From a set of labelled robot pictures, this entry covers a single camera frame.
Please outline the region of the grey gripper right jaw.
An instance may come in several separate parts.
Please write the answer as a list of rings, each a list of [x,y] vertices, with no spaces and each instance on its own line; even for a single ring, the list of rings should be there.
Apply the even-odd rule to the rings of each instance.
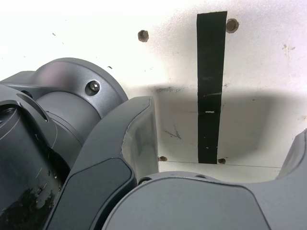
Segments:
[[[307,134],[297,135],[276,179],[227,183],[192,174],[157,176],[115,206],[105,230],[304,230]]]

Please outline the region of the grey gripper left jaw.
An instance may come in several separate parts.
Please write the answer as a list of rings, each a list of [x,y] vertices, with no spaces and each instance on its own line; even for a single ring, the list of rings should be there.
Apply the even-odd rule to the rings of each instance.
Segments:
[[[100,230],[117,203],[141,178],[157,173],[154,100],[132,98],[105,116],[84,143],[47,230]]]

